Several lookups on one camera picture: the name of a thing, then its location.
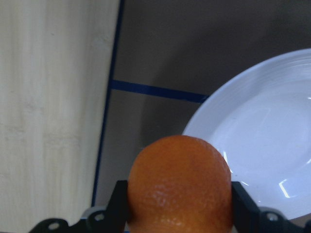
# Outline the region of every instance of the light wooden board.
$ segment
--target light wooden board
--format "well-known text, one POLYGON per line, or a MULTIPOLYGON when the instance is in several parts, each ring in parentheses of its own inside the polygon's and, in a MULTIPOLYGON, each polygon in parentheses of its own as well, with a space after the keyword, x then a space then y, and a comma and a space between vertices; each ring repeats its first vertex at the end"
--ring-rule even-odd
POLYGON ((118 0, 0 0, 0 231, 90 206, 118 0))

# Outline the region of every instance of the blue tape line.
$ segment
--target blue tape line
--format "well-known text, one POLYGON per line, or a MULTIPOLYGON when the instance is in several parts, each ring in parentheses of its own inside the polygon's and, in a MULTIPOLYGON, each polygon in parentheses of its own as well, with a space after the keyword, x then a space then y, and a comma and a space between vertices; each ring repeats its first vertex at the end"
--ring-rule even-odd
POLYGON ((115 40, 114 40, 113 49, 112 49, 112 56, 111 56, 108 87, 107 87, 107 93, 106 93, 106 102, 105 102, 105 107, 104 107, 102 132, 101 132, 101 138, 100 138, 96 167, 95 167, 95 176, 94 176, 94 185, 93 185, 93 194, 92 194, 91 206, 94 206, 95 202, 96 202, 96 194, 97 194, 97 186, 98 186, 98 180, 99 180, 100 164, 101 164, 101 159, 102 159, 102 151, 103 151, 103 147, 104 147, 104 135, 105 135, 106 121, 107 121, 107 115, 108 115, 109 103, 110 103, 111 81, 112 81, 113 76, 114 76, 117 50, 118 50, 118 43, 119 43, 121 24, 122 24, 123 12, 124 12, 124 3, 125 3, 125 0, 120 0, 119 13, 118 13, 118 19, 117 19, 117 25, 116 25, 116 31, 115 31, 115 40))
POLYGON ((162 87, 142 85, 137 83, 128 83, 119 80, 112 80, 111 89, 120 90, 120 91, 128 91, 139 94, 151 95, 151 96, 159 96, 176 100, 185 100, 196 103, 203 103, 208 96, 196 94, 192 92, 186 91, 177 91, 162 87))

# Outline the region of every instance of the white plate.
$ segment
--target white plate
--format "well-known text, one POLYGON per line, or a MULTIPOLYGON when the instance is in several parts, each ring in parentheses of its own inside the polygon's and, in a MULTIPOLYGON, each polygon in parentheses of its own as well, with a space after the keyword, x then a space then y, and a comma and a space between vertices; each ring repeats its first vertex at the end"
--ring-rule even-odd
POLYGON ((211 143, 258 206, 311 213, 311 49, 274 57, 217 90, 185 135, 211 143))

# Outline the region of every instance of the wooden surface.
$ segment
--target wooden surface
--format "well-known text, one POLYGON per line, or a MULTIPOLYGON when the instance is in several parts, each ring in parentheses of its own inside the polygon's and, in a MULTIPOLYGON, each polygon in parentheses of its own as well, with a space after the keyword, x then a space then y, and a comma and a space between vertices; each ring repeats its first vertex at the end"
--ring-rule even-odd
POLYGON ((0 231, 90 206, 117 0, 0 0, 0 231))

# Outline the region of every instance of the orange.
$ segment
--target orange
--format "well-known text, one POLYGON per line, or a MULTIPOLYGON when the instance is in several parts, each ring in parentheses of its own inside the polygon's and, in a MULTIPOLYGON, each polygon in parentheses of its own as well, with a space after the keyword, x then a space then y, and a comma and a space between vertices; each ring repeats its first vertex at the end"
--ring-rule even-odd
POLYGON ((162 138, 137 156, 128 179, 131 233, 228 233, 231 175, 208 142, 162 138))

